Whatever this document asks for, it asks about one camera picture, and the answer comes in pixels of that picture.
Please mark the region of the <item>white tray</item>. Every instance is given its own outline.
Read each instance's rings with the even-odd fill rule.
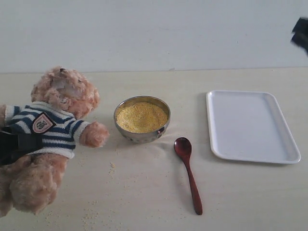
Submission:
[[[295,164],[301,155],[276,98],[266,92],[206,94],[212,152],[228,160]]]

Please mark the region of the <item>table surface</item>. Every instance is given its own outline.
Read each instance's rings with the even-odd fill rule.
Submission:
[[[78,146],[56,201],[40,215],[12,210],[4,231],[304,231],[308,229],[308,68],[86,73],[102,102],[86,119],[110,129],[99,149]],[[2,103],[30,102],[40,74],[0,75]],[[221,160],[210,150],[205,94],[256,90],[273,94],[301,152],[287,166]],[[132,144],[116,130],[115,107],[151,95],[171,109],[166,134]],[[177,137],[192,142],[191,167],[204,213],[195,214],[187,172],[173,151]]]

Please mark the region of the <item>black object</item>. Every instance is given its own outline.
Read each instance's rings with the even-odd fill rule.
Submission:
[[[303,48],[308,55],[308,18],[300,17],[294,26],[294,33],[291,42],[298,47]]]
[[[40,135],[16,133],[10,127],[0,130],[0,166],[16,162],[20,157],[42,148]]]

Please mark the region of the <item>bowl rim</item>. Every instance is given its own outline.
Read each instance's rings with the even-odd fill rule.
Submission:
[[[168,109],[168,111],[169,111],[168,120],[167,120],[167,122],[166,122],[163,126],[161,126],[160,128],[158,128],[158,129],[156,129],[156,130],[154,130],[154,131],[143,132],[143,133],[135,133],[135,132],[127,131],[127,130],[125,130],[124,128],[122,128],[122,127],[117,123],[117,121],[116,121],[116,112],[117,112],[118,108],[119,108],[122,104],[126,103],[127,101],[133,100],[133,99],[136,99],[136,98],[142,98],[142,97],[149,97],[149,98],[156,99],[156,100],[159,100],[160,102],[162,102],[162,103],[167,107],[167,109]],[[159,98],[157,98],[157,97],[149,96],[149,95],[139,95],[139,96],[130,97],[130,98],[128,98],[128,99],[122,101],[122,102],[115,108],[115,111],[114,111],[114,122],[115,122],[115,124],[116,124],[116,127],[119,127],[120,129],[124,130],[125,132],[128,132],[129,134],[134,134],[134,135],[145,135],[145,134],[151,134],[151,133],[153,133],[153,132],[159,131],[160,129],[162,129],[163,127],[165,127],[166,125],[168,125],[168,124],[170,123],[170,118],[171,118],[171,110],[170,110],[170,107],[168,106],[168,104],[167,104],[165,101],[163,101],[163,100],[161,100],[161,99],[159,99]]]

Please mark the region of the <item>striped sweater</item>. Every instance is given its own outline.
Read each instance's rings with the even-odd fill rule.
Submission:
[[[89,122],[76,120],[72,113],[56,110],[48,103],[33,102],[24,107],[7,105],[5,124],[19,133],[42,136],[43,148],[29,154],[55,153],[71,159]]]

